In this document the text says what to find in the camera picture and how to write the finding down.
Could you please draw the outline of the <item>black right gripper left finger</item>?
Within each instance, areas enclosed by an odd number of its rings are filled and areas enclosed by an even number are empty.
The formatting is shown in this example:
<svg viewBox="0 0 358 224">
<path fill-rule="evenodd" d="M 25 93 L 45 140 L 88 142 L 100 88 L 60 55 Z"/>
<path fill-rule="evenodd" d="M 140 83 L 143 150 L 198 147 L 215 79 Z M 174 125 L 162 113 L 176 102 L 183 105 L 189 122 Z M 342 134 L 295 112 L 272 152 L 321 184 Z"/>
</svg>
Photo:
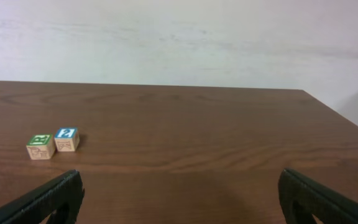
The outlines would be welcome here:
<svg viewBox="0 0 358 224">
<path fill-rule="evenodd" d="M 69 170 L 46 184 L 0 207 L 2 223 L 74 224 L 85 196 L 77 170 Z"/>
</svg>

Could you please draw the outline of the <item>blue 2 wooden block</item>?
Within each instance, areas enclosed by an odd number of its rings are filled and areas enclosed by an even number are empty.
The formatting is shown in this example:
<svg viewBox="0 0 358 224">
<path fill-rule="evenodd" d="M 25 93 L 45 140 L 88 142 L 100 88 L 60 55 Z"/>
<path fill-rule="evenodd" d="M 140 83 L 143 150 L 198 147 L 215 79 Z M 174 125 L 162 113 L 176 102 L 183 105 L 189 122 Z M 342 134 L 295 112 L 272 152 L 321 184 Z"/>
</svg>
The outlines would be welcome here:
<svg viewBox="0 0 358 224">
<path fill-rule="evenodd" d="M 77 128 L 60 128 L 54 136 L 58 152 L 75 152 L 80 143 Z"/>
</svg>

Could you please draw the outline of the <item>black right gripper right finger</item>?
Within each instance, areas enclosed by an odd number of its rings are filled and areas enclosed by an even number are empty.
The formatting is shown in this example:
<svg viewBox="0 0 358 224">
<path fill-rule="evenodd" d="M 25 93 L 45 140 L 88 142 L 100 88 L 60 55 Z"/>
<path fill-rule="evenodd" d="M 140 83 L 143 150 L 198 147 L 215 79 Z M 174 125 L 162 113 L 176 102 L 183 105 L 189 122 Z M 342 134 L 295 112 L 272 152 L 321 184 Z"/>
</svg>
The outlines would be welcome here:
<svg viewBox="0 0 358 224">
<path fill-rule="evenodd" d="M 358 224 L 358 203 L 293 170 L 278 180 L 280 206 L 287 224 Z"/>
</svg>

